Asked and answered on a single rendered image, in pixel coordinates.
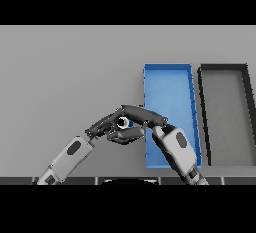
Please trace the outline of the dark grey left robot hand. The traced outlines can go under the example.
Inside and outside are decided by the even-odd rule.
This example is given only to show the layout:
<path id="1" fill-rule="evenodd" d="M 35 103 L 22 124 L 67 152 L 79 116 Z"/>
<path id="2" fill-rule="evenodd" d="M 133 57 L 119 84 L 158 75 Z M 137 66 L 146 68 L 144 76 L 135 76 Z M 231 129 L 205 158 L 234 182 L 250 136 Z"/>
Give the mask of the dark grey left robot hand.
<path id="1" fill-rule="evenodd" d="M 114 113 L 111 113 L 98 122 L 94 123 L 91 127 L 85 130 L 85 134 L 93 139 L 94 137 L 102 137 L 106 131 L 111 129 L 111 126 L 117 121 L 117 119 L 122 115 L 123 110 L 118 108 Z"/>

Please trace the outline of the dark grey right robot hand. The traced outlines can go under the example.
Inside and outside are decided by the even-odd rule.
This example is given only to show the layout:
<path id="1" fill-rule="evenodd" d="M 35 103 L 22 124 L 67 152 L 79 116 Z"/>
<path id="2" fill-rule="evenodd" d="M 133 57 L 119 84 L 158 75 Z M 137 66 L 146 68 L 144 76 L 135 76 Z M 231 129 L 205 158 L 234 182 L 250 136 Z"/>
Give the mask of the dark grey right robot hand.
<path id="1" fill-rule="evenodd" d="M 126 117 L 131 120 L 133 126 L 122 130 L 117 126 L 116 121 L 111 126 L 111 129 L 106 131 L 107 140 L 114 143 L 127 145 L 143 137 L 147 128 L 153 129 L 155 126 L 165 127 L 168 123 L 167 117 L 143 107 L 122 105 L 121 109 L 123 113 L 120 117 Z"/>

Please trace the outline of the blue pipe with pale ring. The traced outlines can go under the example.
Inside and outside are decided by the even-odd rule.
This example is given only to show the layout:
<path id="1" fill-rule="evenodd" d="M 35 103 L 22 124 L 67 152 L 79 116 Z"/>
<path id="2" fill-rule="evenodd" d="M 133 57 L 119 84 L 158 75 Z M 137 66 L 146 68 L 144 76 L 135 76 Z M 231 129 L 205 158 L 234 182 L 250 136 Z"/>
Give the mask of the blue pipe with pale ring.
<path id="1" fill-rule="evenodd" d="M 128 118 L 126 117 L 120 117 L 118 120 L 117 120 L 117 126 L 124 130 L 124 129 L 127 129 L 127 128 L 131 128 L 133 126 L 133 122 L 131 120 L 129 120 Z"/>

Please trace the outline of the blue bin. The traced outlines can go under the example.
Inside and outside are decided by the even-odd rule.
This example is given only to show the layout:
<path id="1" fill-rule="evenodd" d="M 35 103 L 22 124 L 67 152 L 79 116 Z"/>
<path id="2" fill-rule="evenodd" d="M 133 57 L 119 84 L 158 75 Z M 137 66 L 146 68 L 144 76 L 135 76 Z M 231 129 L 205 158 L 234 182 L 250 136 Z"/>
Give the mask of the blue bin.
<path id="1" fill-rule="evenodd" d="M 144 107 L 181 128 L 202 165 L 194 77 L 190 63 L 145 63 Z"/>

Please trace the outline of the dark grey bin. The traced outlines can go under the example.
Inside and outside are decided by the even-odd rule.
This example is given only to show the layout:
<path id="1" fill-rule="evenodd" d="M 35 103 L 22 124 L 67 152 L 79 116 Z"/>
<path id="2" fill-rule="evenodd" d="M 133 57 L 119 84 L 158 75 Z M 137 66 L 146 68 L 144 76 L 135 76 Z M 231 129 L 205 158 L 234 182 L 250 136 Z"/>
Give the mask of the dark grey bin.
<path id="1" fill-rule="evenodd" d="M 256 166 L 256 107 L 247 64 L 197 70 L 209 166 Z"/>

